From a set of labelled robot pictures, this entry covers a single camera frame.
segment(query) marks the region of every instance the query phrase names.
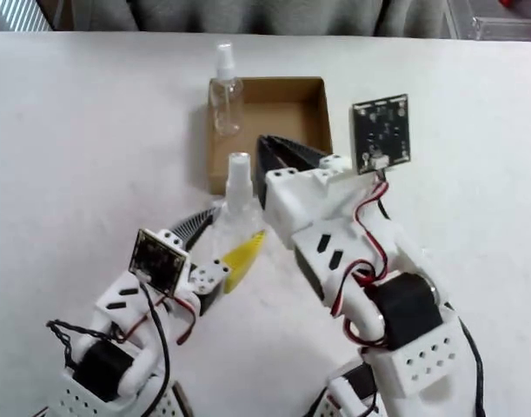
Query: black wire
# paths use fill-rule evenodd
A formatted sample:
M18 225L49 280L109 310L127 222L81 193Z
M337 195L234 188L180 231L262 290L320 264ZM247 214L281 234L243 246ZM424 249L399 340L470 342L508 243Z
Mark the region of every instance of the black wire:
M88 334L92 337L95 337L96 339L101 339L103 341L120 341L120 339L111 337L106 333L97 332L96 330L92 330L90 328L82 328L80 326L75 326L73 324L67 323L66 321L58 319L47 321L45 326L49 328L50 331L55 334L57 339L64 345L64 365L71 369L76 369L77 363L75 363L72 359L72 345L70 343L70 335L64 333L61 328L65 328L67 330L70 330L71 332L76 332L79 334Z
M445 306L447 306L451 310L455 310L449 302L446 302ZM485 376L483 374L483 361L481 360L480 351L475 344L472 334L470 333L464 322L460 318L459 320L460 325L462 326L462 332L464 333L464 336L466 336L468 344L470 345L470 349L472 349L472 354L474 354L475 358L475 417L485 417L485 409L483 407L483 382L485 381Z
M379 181L382 181L382 182L387 181L387 175L385 174L385 169L379 169L375 173ZM390 220L390 216L388 215L387 210L385 210L385 206L383 206L381 198L377 200L377 207L381 211L381 214L383 215L383 217L385 217L387 220Z
M358 415L358 417L368 417L368 415L371 415L375 410L377 409L377 391L373 394L373 401L371 401L371 405L369 408Z
M142 417L149 417L153 411L155 411L157 405L159 404L159 401L164 396L164 392L167 389L167 386L169 385L169 378L170 378L170 357L169 357L169 347L167 345L167 339L164 335L163 331L163 325L161 323L161 320L159 319L159 315L155 311L155 306L153 305L153 301L151 300L151 297L149 295L149 291L145 284L140 281L140 288L142 289L143 293L145 294L145 297L147 298L147 302L149 305L149 311L151 313L151 318L153 319L153 322L155 323L155 326L157 327L157 333L159 333L159 338L161 339L161 344L163 346L163 354L164 354L164 378L163 378L163 384L161 385L161 388L159 389L159 392L157 393L155 399L149 404L149 407L147 410L145 410L145 413L142 414ZM66 321L62 320L51 320L47 321L47 324L45 325L47 328L49 328L57 337L57 339L62 342L64 345L64 365L66 367L70 367L72 369L77 368L77 364L72 359L72 346L70 343L70 335L64 333L61 328L65 328L67 330L70 330L72 332L76 332L79 334L88 334L90 336L93 336L97 339L101 339L104 341L118 341L123 342L123 338L117 337L117 336L111 336L106 333L97 332L96 330L92 330L90 328L82 328L80 326L75 326L73 324L69 324Z
M169 378L170 378L170 358L169 358L169 347L167 345L167 338L164 335L163 331L163 325L161 323L161 319L159 319L159 315L155 311L155 306L153 305L153 301L151 300L151 297L149 296L149 291L145 284L140 281L140 288L142 289L143 293L145 294L145 297L147 298L147 303L149 305L149 311L151 312L151 318L153 319L153 322L155 323L155 327L157 328L157 332L159 333L159 338L161 339L161 344L163 346L163 355L164 355L164 377L163 377L163 384L161 385L161 388L159 389L159 392L157 393L155 399L149 404L149 407L145 412L142 414L142 417L149 417L153 411L155 411L157 405L159 404L159 401L164 396L164 392L167 390L167 386L169 385Z
M383 215L383 217L385 217L387 220L390 220L387 210L385 210L385 206L383 206L381 198L377 200L377 207L379 207L379 210L381 211L381 214Z

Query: red wire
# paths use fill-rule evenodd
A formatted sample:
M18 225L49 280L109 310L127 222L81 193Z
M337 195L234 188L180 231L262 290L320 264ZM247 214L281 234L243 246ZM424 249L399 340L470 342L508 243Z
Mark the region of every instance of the red wire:
M375 192L378 190L378 189L381 189L381 192L376 195ZM354 220L360 225L362 226L364 232L366 233L366 236L368 237L369 241L371 242L371 244L375 247L375 249L377 250L377 252L379 252L379 255L381 256L382 258L382 262L383 262L383 269L381 271L381 273L379 275L376 276L376 280L379 281L379 280L382 280L383 278L385 278L387 276L387 268L388 268L388 257L387 257L387 253L385 252L385 249L383 249L383 246L379 243L379 241L377 241L377 239L375 239L375 237L371 234L371 232L369 231L369 229L366 227L365 224L362 223L362 221L360 220L360 209L362 209L363 207L365 207L366 205L370 204L371 202L376 202L378 200L381 199L381 197L383 197L385 195L385 193L387 193L388 191L388 182L379 182L377 185L375 185L374 187L374 190L373 190L373 193L374 194L372 197L368 198L367 200L364 200L363 202L361 202L358 207L355 208L354 210Z
M362 263L370 267L372 271L375 271L375 267L373 266L373 264L370 261L366 261L365 259L358 259L356 261L352 261L346 267L346 269L344 270L344 274L342 275L341 286L338 288L335 301L333 302L333 307L331 307L331 315L333 317L336 317L338 315L338 310L339 310L340 304L342 303L342 288L344 287L344 282L350 275L350 272L352 272L352 270L355 267L357 267L358 265Z
M177 345L182 345L184 342L189 338L189 336L192 334L192 330L194 329L194 326L196 324L196 311L194 311L194 308L191 306L191 304L188 304L185 300L182 300L181 298L174 297L173 299L178 304L180 304L182 307L186 308L192 315L192 322L189 324L186 331L176 340Z
M157 302L155 303L155 306L159 306L160 304L162 304L163 301L165 300L165 298L167 298L166 295L164 295L159 300L157 300ZM194 326L196 324L196 311L194 311L194 309L191 306L191 304L187 303L185 300L182 300L181 298L174 297L173 300L176 301L178 304L180 304L182 307L186 308L191 313L192 319L193 319L192 322L190 323L188 329L176 340L176 344L182 345L189 338L189 336L191 335L192 330L193 330L193 328L194 328ZM124 343L126 340L128 340L130 338L130 336L134 334L134 332L137 330L137 328L139 328L140 325L142 323L144 323L147 319L148 319L147 315L142 317L136 324L134 324L134 326L132 326L130 328L128 333L124 335L124 337L120 340L120 342Z
M365 341L364 339L361 339L360 337L355 335L355 333L352 331L352 328L350 327L351 323L352 322L349 319L345 318L344 324L342 326L344 334L351 341L359 345L367 346L368 348L382 348L384 346L385 336L383 336L381 339L377 339L376 341Z
M388 256L387 256L387 252L385 252L385 249L383 248L383 246L379 243L379 241L377 241L377 239L375 239L375 237L372 235L372 233L369 231L369 229L366 227L366 225L363 224L362 221L360 220L360 210L363 207L365 207L366 205L370 204L371 202L379 201L381 199L381 197L383 197L385 195L385 193L387 193L387 191L388 191L388 182L381 181L381 182L377 183L374 186L373 191L371 192L372 196L369 197L368 199L364 200L360 204L358 204L358 206L355 208L355 211L354 211L354 220L360 226L362 226L362 228L363 228L366 236L368 237L369 241L371 242L371 244L374 246L375 250L379 253L379 255L382 258L382 263L383 263L382 271L381 271L381 273L379 275L377 275L376 272L375 272L374 265L371 262L366 261L364 259L358 259L356 261L351 262L347 266L345 271L344 271L344 275L342 276L341 286L339 287L338 293L337 293L336 298L335 298L335 302L333 302L333 307L331 308L331 315L333 315L333 316L337 316L338 315L339 308L340 308L340 306L342 304L342 289L343 289L343 286L344 286L344 282L346 281L346 278L348 277L348 275L350 275L352 270L354 270L357 265L365 264L365 265L367 265L370 268L370 272L371 272L370 275L365 275L365 274L359 274L358 275L357 273L353 273L352 274L352 276L354 277L356 283L360 287L367 287L368 285L373 284L373 282L382 280L383 278L385 278L387 276L387 273L388 273ZM352 331L352 329L350 327L350 324L351 324L351 321L349 319L345 318L342 328L343 328L344 334L347 335L347 337L351 341L353 341L354 343L358 343L360 345L363 345L363 346L370 347L370 348L381 348L381 347L383 347L384 341L385 341L385 337L384 336L381 339L377 340L377 341L365 341L364 339L361 339L360 337L358 337Z
M164 299L167 298L166 295L164 295L163 297L161 297L159 300L157 300L157 302L155 303L155 307L159 306L161 303L163 303ZM126 340L128 340L130 338L131 335L134 334L134 332L137 330L137 328L140 327L140 325L147 320L147 313L145 314L144 317L142 317L140 320L137 321L136 324L134 324L134 326L132 326L130 328L130 330L128 331L127 334L124 335L124 337L119 341L120 343L124 343Z

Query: red and black wire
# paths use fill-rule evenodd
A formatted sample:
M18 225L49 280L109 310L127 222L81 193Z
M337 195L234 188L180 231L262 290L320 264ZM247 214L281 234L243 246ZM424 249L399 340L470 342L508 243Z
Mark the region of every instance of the red and black wire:
M362 227L369 242L375 248L375 251L377 252L377 254L380 256L382 260L382 270L379 274L377 274L375 270L375 265L373 264L373 262L365 260L365 259L357 259L355 261L352 261L346 267L342 275L341 285L338 289L338 292L335 297L335 301L333 302L333 306L331 308L331 315L333 317L336 317L341 313L344 284L349 276L351 276L361 288L366 288L370 285L373 285L376 281L380 281L387 276L387 273L388 273L387 252L385 251L383 246L379 243L379 241L374 237L374 235L369 231L368 227L363 223L362 219L360 218L360 213L362 209L368 206L372 202L377 202L378 204L381 203L381 198L387 193L387 191L388 191L388 182L385 181L384 178L381 178L381 180L373 187L373 190L369 193L369 195L356 206L354 210L354 214L353 214L354 221ZM352 328L350 325L351 325L351 321L345 318L344 323L343 323L344 334L354 343L357 343L357 344L360 344L360 345L363 345L369 348L383 348L385 346L384 337L376 341L366 341L358 337L352 331Z

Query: gray curtain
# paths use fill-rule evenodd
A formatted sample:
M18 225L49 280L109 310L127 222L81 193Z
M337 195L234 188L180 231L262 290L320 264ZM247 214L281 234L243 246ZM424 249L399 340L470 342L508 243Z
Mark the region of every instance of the gray curtain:
M77 30L439 37L446 0L72 1Z

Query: brown cardboard tray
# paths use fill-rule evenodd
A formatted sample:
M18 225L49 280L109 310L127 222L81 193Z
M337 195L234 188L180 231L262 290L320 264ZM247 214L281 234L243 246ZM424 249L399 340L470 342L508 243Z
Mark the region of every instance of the brown cardboard tray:
M332 153L325 84L320 77L243 78L244 119L236 136L215 132L208 103L207 172L211 194L224 194L231 152L256 163L259 135L277 135Z

